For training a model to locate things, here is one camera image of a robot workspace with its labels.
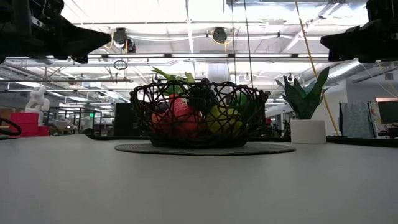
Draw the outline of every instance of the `white statue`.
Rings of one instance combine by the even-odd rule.
[[[25,107],[25,113],[39,114],[39,126],[43,125],[43,112],[47,112],[50,109],[50,101],[44,98],[46,91],[45,87],[33,88],[30,93],[30,100]]]

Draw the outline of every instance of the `white planter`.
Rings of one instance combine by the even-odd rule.
[[[292,143],[326,144],[325,121],[295,120],[290,122]]]

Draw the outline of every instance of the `fruit basket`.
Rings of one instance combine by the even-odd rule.
[[[232,82],[169,80],[130,92],[140,127],[159,147],[240,147],[264,122],[267,95]]]

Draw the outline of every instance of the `round placemat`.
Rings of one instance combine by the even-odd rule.
[[[292,146],[248,142],[243,147],[236,147],[231,149],[171,149],[165,147],[154,147],[151,143],[146,143],[123,144],[115,146],[115,150],[146,154],[168,154],[186,156],[244,156],[294,152],[296,149]]]

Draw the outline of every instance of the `white table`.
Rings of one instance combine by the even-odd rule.
[[[231,157],[113,149],[127,142],[0,141],[0,223],[398,223],[397,149],[295,145]]]

